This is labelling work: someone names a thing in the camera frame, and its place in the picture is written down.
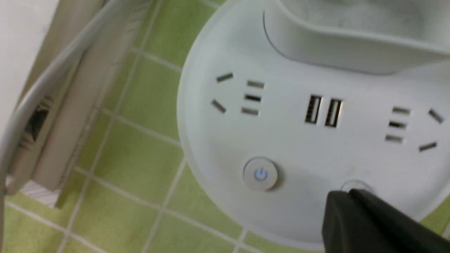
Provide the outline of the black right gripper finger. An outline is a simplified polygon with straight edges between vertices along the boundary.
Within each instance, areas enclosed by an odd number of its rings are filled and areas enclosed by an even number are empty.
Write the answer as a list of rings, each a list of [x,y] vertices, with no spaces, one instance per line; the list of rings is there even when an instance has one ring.
[[[322,224],[326,253],[448,253],[449,241],[365,189],[330,191]]]

